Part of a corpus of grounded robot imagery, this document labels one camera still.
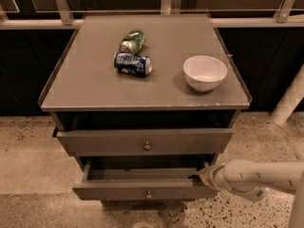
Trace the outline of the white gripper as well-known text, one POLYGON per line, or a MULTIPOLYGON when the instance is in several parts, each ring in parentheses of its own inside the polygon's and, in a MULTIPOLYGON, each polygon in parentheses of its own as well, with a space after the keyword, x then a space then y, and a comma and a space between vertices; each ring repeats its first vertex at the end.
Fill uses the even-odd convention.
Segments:
POLYGON ((224 177, 224 163, 218 163, 198 171, 199 179, 214 190, 229 190, 230 185, 224 177))

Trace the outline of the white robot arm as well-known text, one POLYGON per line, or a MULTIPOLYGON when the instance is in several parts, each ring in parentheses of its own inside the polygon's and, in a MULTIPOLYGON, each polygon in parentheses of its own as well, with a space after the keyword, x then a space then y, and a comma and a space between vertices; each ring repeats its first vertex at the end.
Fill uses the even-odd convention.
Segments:
POLYGON ((226 190, 255 202, 266 197, 266 189, 294 195, 288 228, 304 227, 304 162, 256 162, 232 160, 206 165, 200 180, 213 190, 226 190))

